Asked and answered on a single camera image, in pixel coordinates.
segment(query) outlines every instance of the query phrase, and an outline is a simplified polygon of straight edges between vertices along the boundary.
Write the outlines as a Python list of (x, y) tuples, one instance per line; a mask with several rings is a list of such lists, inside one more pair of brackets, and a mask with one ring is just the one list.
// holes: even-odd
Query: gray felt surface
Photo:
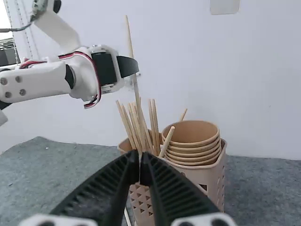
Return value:
[[(118, 156), (116, 147), (41, 137), (9, 149), (0, 156), (0, 226), (49, 213)], [(301, 161), (228, 156), (225, 211), (239, 226), (301, 226), (300, 175)]]

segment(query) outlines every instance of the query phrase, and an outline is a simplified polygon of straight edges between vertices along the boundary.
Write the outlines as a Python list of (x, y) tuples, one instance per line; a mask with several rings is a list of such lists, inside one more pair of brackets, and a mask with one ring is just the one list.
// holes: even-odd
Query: red and white wire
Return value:
[(67, 59), (67, 58), (73, 57), (74, 55), (78, 55), (78, 56), (84, 57), (85, 59), (89, 60), (92, 64), (93, 68), (94, 68), (95, 76), (96, 76), (96, 82), (97, 82), (97, 94), (93, 97), (93, 99), (90, 101), (90, 103), (84, 105), (85, 109), (92, 108), (92, 107), (96, 106), (96, 104), (98, 104), (98, 102), (101, 99), (101, 95), (102, 95), (101, 83), (100, 83), (98, 75), (97, 75), (96, 65), (95, 65), (94, 61), (92, 60), (92, 58), (88, 54), (80, 52), (80, 51), (75, 51), (73, 53), (69, 53), (69, 54), (66, 54), (66, 55), (61, 55), (61, 56), (59, 56), (59, 58), (60, 59)]
[[(95, 76), (96, 76), (96, 83), (97, 83), (97, 94), (93, 97), (93, 99), (90, 101), (90, 103), (88, 104), (84, 104), (84, 108), (88, 109), (88, 108), (92, 108), (94, 106), (96, 106), (96, 104), (98, 104), (98, 102), (101, 99), (101, 83), (99, 81), (98, 75), (97, 75), (97, 69), (96, 69), (96, 65), (93, 61), (93, 59), (86, 53), (80, 52), (80, 51), (75, 51), (73, 53), (69, 53), (69, 54), (65, 54), (65, 55), (60, 55), (59, 59), (67, 59), (67, 58), (71, 58), (74, 55), (78, 55), (81, 56), (85, 59), (87, 59), (93, 66), (94, 68), (94, 72), (95, 72)], [(27, 60), (24, 63), (22, 63), (20, 65), (20, 69), (24, 69), (24, 68), (28, 68), (29, 66), (35, 65), (35, 64), (41, 64), (41, 63), (46, 63), (46, 61), (34, 61), (34, 60)]]

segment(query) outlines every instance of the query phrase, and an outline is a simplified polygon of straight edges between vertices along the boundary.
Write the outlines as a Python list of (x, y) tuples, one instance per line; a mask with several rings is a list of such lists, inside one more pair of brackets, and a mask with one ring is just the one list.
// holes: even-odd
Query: bamboo skewer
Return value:
[(187, 112), (187, 108), (185, 109), (184, 113), (181, 115), (179, 121), (183, 121), (183, 119), (184, 119), (184, 117), (185, 117), (185, 115), (186, 115), (186, 112)]
[[(135, 105), (134, 102), (133, 102), (133, 104), (134, 104), (135, 110), (137, 112), (137, 106)], [(147, 142), (148, 147), (150, 148), (150, 153), (152, 153), (153, 155), (156, 155), (156, 153), (154, 152), (153, 144), (151, 142), (150, 133), (149, 133), (149, 130), (148, 130), (147, 125), (146, 125), (144, 114), (142, 114), (142, 123), (143, 123), (144, 132), (145, 132), (145, 135), (146, 135), (146, 142)]]
[(154, 144), (154, 153), (157, 156), (157, 142), (156, 142), (156, 132), (155, 132), (155, 124), (154, 124), (154, 117), (152, 114), (152, 107), (151, 107), (151, 100), (149, 99), (149, 113), (150, 113), (150, 127), (151, 127), (151, 136), (152, 136), (152, 143)]
[(134, 116), (133, 116), (133, 112), (132, 112), (132, 108), (131, 108), (130, 103), (128, 103), (127, 108), (128, 108), (128, 113), (129, 113), (130, 118), (131, 118), (131, 122), (132, 122), (133, 130), (134, 130), (134, 133), (135, 133), (135, 136), (136, 136), (136, 139), (137, 139), (137, 143), (141, 147), (139, 133), (138, 133), (138, 130), (137, 130), (137, 126), (136, 126), (136, 123), (135, 123), (135, 120), (134, 120)]
[(147, 143), (150, 147), (150, 153), (152, 153), (153, 155), (155, 155), (155, 151), (154, 151), (154, 147), (152, 146), (152, 143), (151, 143), (151, 137), (150, 137), (150, 133), (149, 133), (149, 130), (147, 129), (147, 125), (146, 125), (146, 122), (145, 122), (145, 118), (143, 116), (143, 127), (144, 127), (144, 132), (146, 134), (146, 140), (147, 140)]
[(132, 124), (136, 127), (136, 131), (137, 131), (137, 134), (138, 134), (138, 137), (139, 137), (139, 140), (140, 140), (140, 144), (142, 146), (144, 138), (142, 137), (142, 132), (141, 132), (140, 127), (139, 127), (138, 115), (137, 115), (137, 112), (135, 110), (135, 106), (133, 104), (129, 104), (129, 105), (131, 106), (131, 112), (133, 114), (133, 119), (134, 119), (134, 121), (132, 122)]
[(133, 128), (133, 126), (132, 126), (132, 124), (131, 124), (131, 121), (130, 121), (128, 115), (127, 115), (127, 111), (126, 111), (126, 108), (124, 107), (124, 105), (121, 105), (121, 109), (122, 109), (123, 114), (124, 114), (124, 116), (125, 116), (125, 119), (126, 119), (126, 121), (127, 121), (128, 127), (129, 127), (129, 129), (130, 129), (130, 131), (131, 131), (131, 135), (132, 135), (132, 137), (133, 137), (135, 146), (136, 146), (138, 152), (141, 153), (141, 152), (142, 152), (142, 151), (141, 151), (141, 145), (139, 144), (139, 142), (138, 142), (138, 140), (137, 140), (137, 137), (136, 137), (136, 134), (137, 134), (137, 133), (135, 133), (135, 131), (134, 131), (134, 128)]
[(130, 143), (131, 143), (131, 146), (132, 146), (133, 149), (136, 149), (134, 140), (133, 140), (132, 135), (131, 135), (130, 128), (129, 128), (128, 124), (127, 124), (127, 121), (126, 121), (126, 119), (125, 119), (125, 116), (124, 116), (124, 114), (123, 114), (123, 111), (122, 111), (122, 109), (121, 109), (121, 106), (120, 106), (120, 103), (119, 103), (118, 100), (116, 101), (116, 104), (117, 104), (117, 107), (118, 107), (119, 114), (120, 114), (120, 116), (121, 116), (123, 125), (124, 125), (124, 127), (125, 127), (125, 129), (126, 129), (127, 136), (128, 136), (128, 139), (129, 139), (129, 141), (130, 141)]
[(158, 128), (158, 118), (157, 118), (157, 109), (156, 109), (156, 102), (154, 99), (151, 100), (152, 103), (152, 114), (154, 118), (154, 127), (156, 133), (156, 146), (157, 146), (157, 156), (160, 154), (160, 137), (159, 137), (159, 128)]
[[(130, 57), (134, 58), (134, 51), (133, 51), (133, 44), (132, 44), (132, 38), (131, 38), (131, 31), (130, 31), (130, 26), (129, 26), (129, 22), (128, 22), (128, 17), (126, 16), (126, 23), (127, 23), (127, 41), (128, 41), (128, 47), (130, 50)], [(132, 75), (133, 78), (133, 85), (134, 85), (134, 91), (135, 91), (135, 98), (136, 98), (136, 104), (137, 104), (137, 110), (138, 110), (138, 117), (139, 117), (139, 128), (140, 128), (140, 136), (139, 137), (143, 137), (143, 139), (141, 139), (141, 146), (142, 146), (142, 150), (145, 151), (146, 147), (145, 147), (145, 139), (144, 139), (144, 131), (143, 131), (143, 123), (142, 123), (142, 110), (141, 110), (141, 104), (140, 104), (140, 96), (139, 96), (139, 89), (138, 89), (138, 83), (137, 83), (137, 76), (136, 74)]]
[(127, 213), (127, 208), (126, 207), (124, 208), (124, 217), (126, 218), (127, 226), (132, 226), (131, 221), (130, 221), (130, 217), (128, 216), (128, 213)]
[(166, 152), (166, 149), (167, 149), (167, 147), (168, 147), (168, 145), (169, 145), (169, 142), (170, 142), (171, 138), (173, 137), (174, 129), (175, 129), (174, 126), (172, 126), (172, 127), (170, 128), (170, 130), (169, 130), (169, 132), (168, 132), (168, 134), (167, 134), (167, 136), (166, 136), (165, 142), (164, 142), (164, 144), (163, 144), (163, 147), (162, 147), (162, 149), (161, 149), (161, 152), (160, 152), (160, 154), (159, 154), (159, 157), (164, 157), (165, 152)]

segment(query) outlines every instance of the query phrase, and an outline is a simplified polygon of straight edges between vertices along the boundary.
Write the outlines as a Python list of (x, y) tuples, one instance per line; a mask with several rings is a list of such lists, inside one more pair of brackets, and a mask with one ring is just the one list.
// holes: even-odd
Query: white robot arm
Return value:
[(0, 125), (5, 121), (2, 109), (39, 97), (69, 94), (88, 101), (84, 107), (91, 108), (102, 94), (118, 91), (125, 77), (139, 71), (134, 59), (119, 56), (108, 46), (82, 46), (76, 31), (56, 14), (60, 6), (60, 0), (34, 0), (31, 23), (56, 41), (63, 54), (42, 61), (26, 60), (14, 70), (0, 69)]

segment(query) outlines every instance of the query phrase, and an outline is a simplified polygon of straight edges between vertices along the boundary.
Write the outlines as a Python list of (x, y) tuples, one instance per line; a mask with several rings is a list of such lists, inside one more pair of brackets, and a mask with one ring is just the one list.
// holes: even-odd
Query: utensil holder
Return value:
[[(182, 166), (163, 159), (179, 172), (184, 174), (193, 182), (210, 200), (220, 209), (224, 210), (224, 181), (225, 181), (225, 160), (227, 142), (222, 139), (222, 152), (217, 161), (207, 166)], [(125, 139), (118, 145), (121, 154), (132, 150), (129, 139)], [(129, 196), (138, 226), (154, 226), (154, 212), (151, 203), (149, 187), (136, 183), (129, 188)]]

